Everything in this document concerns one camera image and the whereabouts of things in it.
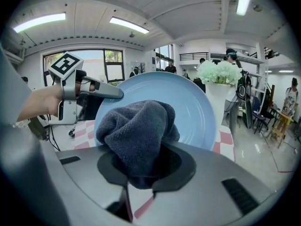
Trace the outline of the dark blue cloth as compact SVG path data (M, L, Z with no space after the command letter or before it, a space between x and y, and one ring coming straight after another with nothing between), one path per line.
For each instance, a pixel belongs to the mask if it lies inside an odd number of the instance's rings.
M169 104L145 100L111 109L101 120L96 140L107 146L116 164L138 189L149 189L159 178L163 140L178 141L175 111Z

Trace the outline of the black backpack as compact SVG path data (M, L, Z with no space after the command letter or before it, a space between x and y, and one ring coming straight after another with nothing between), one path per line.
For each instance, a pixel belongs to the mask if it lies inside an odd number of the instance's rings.
M245 108L243 113L243 121L245 126L250 129L253 125L253 111L251 103L251 79L249 72L242 70L242 77L238 80L238 87L236 90L237 97L241 99L242 106Z

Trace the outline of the large black framed window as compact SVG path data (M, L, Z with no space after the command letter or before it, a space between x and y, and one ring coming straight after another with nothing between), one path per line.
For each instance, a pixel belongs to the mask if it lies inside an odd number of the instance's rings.
M73 50L70 53L83 60L82 69L91 78L114 86L125 80L121 50L85 49Z

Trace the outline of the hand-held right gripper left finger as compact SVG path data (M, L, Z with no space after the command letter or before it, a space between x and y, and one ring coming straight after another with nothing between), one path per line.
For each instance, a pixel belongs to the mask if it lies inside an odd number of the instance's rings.
M76 186L97 206L127 222L132 221L128 178L114 153L100 147L56 153Z

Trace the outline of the light wooden table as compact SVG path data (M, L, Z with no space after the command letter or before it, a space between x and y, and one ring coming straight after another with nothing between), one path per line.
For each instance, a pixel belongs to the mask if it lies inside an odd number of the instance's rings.
M266 138L269 139L274 138L275 140L278 140L279 142L277 147L279 148L285 138L287 127L293 122L293 117L291 118L287 116L285 113L282 112L282 109L280 111L277 111L277 113L279 115L279 118L273 125L272 129L270 130Z

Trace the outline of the white vase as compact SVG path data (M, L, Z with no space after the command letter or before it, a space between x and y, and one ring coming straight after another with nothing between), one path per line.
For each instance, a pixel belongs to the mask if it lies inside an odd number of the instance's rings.
M206 84L206 96L214 111L217 131L219 131L222 124L224 104L229 90L230 85L213 82L208 82Z

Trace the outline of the person's left forearm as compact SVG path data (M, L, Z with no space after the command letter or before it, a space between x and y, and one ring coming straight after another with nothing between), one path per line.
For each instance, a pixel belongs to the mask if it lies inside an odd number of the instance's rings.
M17 121L24 121L46 114L57 117L62 94L63 91L59 84L33 90L25 102Z

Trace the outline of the pink checkered tablecloth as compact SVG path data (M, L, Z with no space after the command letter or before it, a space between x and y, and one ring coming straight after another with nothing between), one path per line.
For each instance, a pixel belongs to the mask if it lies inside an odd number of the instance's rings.
M94 140L94 124L94 121L85 121L75 126L75 149L96 146ZM228 127L220 126L213 151L235 161L233 138ZM131 184L128 185L128 192L133 221L136 222L151 206L154 201L154 196L150 189L137 189Z

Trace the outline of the big light blue plate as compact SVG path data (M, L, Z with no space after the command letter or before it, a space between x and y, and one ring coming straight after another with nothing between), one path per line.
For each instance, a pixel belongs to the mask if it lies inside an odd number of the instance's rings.
M133 76L117 86L122 99L105 99L95 118L95 128L106 113L117 107L156 100L173 107L181 143L211 151L217 132L213 108L206 94L192 81L169 72L148 72Z

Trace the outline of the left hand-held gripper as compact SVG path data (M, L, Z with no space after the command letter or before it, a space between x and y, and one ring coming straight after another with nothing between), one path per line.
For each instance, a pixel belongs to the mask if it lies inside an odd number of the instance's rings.
M50 125L73 125L78 121L80 107L77 105L76 96L76 73L83 66L83 60L70 52L65 52L54 63L48 71L54 83L59 84L62 89L62 100L58 106L58 119L50 120ZM95 91L89 91L89 85L95 84ZM84 76L81 80L79 96L94 96L102 98L121 99L124 93L121 89Z

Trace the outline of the white shelf unit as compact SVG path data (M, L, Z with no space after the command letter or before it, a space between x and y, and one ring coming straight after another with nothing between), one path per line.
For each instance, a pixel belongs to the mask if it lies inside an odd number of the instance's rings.
M251 79L251 91L253 96L266 95L267 90L267 63L252 56L237 53L238 59L244 71L248 72Z

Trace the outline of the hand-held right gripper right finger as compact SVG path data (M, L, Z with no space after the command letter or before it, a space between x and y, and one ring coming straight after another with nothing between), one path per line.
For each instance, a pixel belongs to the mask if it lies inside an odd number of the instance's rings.
M218 153L173 144L196 162L196 172L181 189L156 193L137 226L223 226L256 209L272 195L258 178Z

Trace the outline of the blue chair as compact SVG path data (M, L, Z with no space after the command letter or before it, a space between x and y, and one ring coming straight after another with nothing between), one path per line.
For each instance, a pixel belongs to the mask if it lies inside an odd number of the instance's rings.
M254 134L257 131L260 133L263 126L265 126L266 129L268 129L268 125L266 123L266 118L260 114L259 110L260 110L260 101L259 101L258 97L253 97L253 101L252 101L252 111L253 111L253 117L254 117L253 124L255 124L255 122L257 122Z

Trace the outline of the pale green flower bouquet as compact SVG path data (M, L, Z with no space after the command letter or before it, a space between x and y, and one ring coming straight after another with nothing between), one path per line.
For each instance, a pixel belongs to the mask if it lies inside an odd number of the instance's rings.
M213 61L205 61L198 66L197 75L204 84L237 85L242 78L242 68L224 60L218 64Z

